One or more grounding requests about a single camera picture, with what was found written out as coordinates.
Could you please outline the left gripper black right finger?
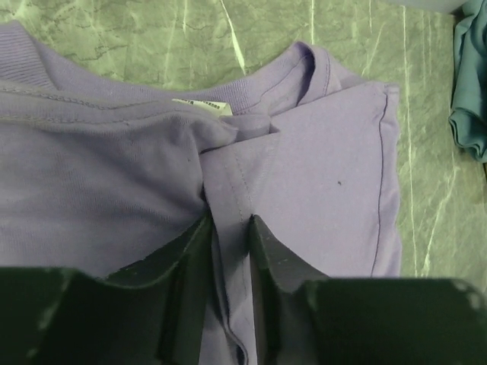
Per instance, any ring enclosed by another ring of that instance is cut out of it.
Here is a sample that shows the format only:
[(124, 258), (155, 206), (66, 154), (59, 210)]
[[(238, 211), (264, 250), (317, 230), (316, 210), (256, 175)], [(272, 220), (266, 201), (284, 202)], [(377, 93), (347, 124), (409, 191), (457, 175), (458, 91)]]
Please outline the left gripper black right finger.
[(330, 278), (248, 226), (260, 364), (484, 364), (486, 301), (458, 279)]

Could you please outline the purple t shirt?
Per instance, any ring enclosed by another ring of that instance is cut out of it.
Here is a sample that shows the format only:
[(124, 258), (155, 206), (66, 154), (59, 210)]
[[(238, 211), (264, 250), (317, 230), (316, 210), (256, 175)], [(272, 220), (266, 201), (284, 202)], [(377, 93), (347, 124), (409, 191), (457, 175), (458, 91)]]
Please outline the purple t shirt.
[(396, 85), (292, 44), (254, 74), (171, 92), (85, 71), (1, 26), (1, 263), (103, 277), (212, 213), (200, 363), (255, 364), (244, 234), (259, 215), (333, 277), (396, 277)]

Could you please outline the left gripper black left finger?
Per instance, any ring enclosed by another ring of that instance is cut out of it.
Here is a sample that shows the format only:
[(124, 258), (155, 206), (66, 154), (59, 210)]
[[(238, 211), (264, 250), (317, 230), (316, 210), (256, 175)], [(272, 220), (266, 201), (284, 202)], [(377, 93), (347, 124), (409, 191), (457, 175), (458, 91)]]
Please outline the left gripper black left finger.
[(1, 270), (3, 364), (196, 364), (211, 284), (212, 219), (107, 278)]

